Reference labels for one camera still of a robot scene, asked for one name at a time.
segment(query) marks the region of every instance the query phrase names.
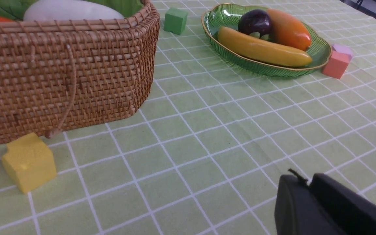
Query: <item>woven rattan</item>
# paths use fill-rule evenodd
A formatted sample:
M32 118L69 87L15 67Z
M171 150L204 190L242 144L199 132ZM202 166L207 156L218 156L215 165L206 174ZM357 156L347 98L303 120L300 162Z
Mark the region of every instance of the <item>woven rattan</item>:
M0 23L0 144L133 115L159 33L150 0L123 20Z

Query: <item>wooden block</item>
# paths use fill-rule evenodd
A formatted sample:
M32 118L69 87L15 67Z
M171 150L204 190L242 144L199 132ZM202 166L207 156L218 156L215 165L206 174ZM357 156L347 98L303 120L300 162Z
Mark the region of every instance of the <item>wooden block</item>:
M322 73L340 79L349 65L349 56L333 51L328 63L324 66Z
M353 58L353 52L352 52L352 50L349 47L344 46L344 45L340 45L340 44L333 44L332 48L336 52L340 52L340 53L348 55L349 61L352 60L352 58Z
M35 133L8 143L7 148L2 157L3 166L22 193L56 177L53 153Z
M181 35L185 30L187 17L188 12L181 9L170 8L164 16L163 30Z

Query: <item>pink block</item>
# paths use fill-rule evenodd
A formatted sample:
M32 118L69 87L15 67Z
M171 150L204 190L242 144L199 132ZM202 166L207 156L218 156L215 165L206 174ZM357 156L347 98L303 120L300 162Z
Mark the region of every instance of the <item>pink block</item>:
M340 45L340 44L333 44L332 45L332 48L334 51L336 52L340 52L340 53L343 53L343 54L346 54L348 55L349 57L349 61L351 61L351 59L353 58L353 52L352 50L347 47L347 46L344 46L344 45Z
M340 79L345 73L349 65L349 57L347 54L337 51L332 52L328 63L324 66L322 73L327 76L331 76Z

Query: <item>green block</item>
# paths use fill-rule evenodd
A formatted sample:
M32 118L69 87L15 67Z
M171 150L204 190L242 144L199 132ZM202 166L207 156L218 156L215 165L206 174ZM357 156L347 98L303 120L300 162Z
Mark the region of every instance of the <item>green block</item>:
M181 9L170 8L164 16L163 30L181 35L185 30L187 17L188 12Z

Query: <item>green glass bowl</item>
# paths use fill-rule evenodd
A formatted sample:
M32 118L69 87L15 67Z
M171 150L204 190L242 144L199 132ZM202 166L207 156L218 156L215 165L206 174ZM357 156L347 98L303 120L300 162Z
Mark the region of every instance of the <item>green glass bowl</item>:
M257 74L285 78L294 78L313 73L328 62L332 54L332 47L328 42L319 37L317 33L305 23L304 25L307 27L307 30L309 31L312 38L312 43L310 48L307 50L307 53L311 56L313 61L309 65L304 67L291 68L266 64L264 62L245 58L221 45L218 42L216 36L218 29L221 26L226 26L237 30L237 24L240 20L240 17L246 12L249 12L253 9L266 10L267 8L260 6L240 6L237 4L226 3L215 6L212 10L205 12L201 16L201 23L203 25L206 36L209 38L213 48L223 58L241 68Z

